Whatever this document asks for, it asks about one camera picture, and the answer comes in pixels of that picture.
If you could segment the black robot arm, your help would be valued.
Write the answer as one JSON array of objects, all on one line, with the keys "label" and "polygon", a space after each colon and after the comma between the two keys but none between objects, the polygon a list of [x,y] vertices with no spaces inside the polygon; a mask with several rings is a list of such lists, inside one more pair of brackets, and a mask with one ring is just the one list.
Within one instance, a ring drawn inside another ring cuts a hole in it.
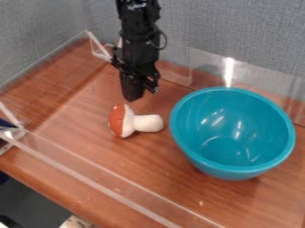
[{"label": "black robot arm", "polygon": [[121,24],[121,45],[113,48],[113,65],[119,70],[126,100],[141,99],[145,91],[158,91],[161,78],[156,63],[162,47],[162,31],[157,26],[158,0],[115,0]]}]

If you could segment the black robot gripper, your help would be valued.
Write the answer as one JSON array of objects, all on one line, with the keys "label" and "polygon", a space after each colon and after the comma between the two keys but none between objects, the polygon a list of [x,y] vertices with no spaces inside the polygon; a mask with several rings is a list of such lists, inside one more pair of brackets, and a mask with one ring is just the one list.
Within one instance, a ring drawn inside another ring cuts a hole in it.
[{"label": "black robot gripper", "polygon": [[161,34],[137,39],[122,36],[122,46],[114,47],[111,63],[119,70],[123,96],[132,102],[141,99],[146,91],[158,92],[160,44]]}]

